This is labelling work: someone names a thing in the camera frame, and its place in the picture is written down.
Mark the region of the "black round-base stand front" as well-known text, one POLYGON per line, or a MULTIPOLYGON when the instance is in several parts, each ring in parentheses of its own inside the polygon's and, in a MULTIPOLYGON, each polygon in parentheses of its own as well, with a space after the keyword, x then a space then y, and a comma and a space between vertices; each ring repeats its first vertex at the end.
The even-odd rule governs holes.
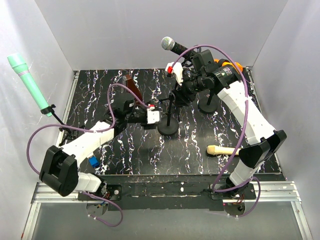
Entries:
POLYGON ((179 129, 178 121, 172 117, 174 95, 170 93, 168 99, 169 99, 169 105, 167 108, 166 117, 162 118, 160 123, 157 126, 157 130, 162 136, 172 136, 176 134, 179 129))

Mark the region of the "beige microphone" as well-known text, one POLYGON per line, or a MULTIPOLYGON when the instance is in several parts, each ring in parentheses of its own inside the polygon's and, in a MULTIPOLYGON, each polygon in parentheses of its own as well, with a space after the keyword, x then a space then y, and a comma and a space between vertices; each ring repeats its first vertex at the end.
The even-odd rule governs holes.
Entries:
POLYGON ((209 155, 232 155, 234 152, 234 147, 222 147, 218 145, 208 145, 206 147, 206 152, 209 155))

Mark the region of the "orange microphone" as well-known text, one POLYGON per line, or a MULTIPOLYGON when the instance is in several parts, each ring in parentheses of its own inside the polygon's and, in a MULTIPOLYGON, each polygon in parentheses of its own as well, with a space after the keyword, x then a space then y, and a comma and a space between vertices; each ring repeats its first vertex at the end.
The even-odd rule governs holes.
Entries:
POLYGON ((243 72, 243 66, 238 62, 235 62, 235 64, 233 64, 228 59, 224 59, 224 58, 221 58, 221 59, 215 58, 214 62, 217 63, 219 67, 224 67, 224 66, 230 65, 230 66, 233 66, 235 69, 236 69, 236 67, 238 67, 240 72, 243 72))

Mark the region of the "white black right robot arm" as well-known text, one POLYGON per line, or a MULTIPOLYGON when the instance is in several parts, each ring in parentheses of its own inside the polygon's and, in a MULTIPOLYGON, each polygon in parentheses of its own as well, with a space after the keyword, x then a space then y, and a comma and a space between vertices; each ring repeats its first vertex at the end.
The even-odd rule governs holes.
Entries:
POLYGON ((258 168, 273 155, 286 140, 283 130, 276 130, 263 117, 248 95, 247 81, 242 69, 229 56, 215 61, 210 50, 195 52, 194 48, 180 47, 174 51, 180 58, 191 62, 197 72, 191 81, 190 92, 212 90, 231 110, 238 122, 242 123, 242 132, 238 143, 247 137, 249 146, 235 147, 232 156, 239 154, 239 162, 228 177, 227 186, 222 192, 237 199, 245 192, 258 168))

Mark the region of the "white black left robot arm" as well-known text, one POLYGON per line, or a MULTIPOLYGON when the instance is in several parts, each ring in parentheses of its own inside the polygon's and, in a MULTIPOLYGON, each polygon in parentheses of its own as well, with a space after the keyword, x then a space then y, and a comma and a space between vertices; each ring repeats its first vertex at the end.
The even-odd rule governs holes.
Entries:
POLYGON ((145 129, 155 129, 162 112, 154 105, 136 106, 126 100, 120 107, 113 106, 105 119, 98 121, 88 132, 61 147, 51 146, 45 154, 39 179, 62 197, 77 191, 86 191, 95 199, 106 196, 101 177, 79 171, 84 160, 94 156, 94 151, 113 140, 129 123, 141 124, 145 129))

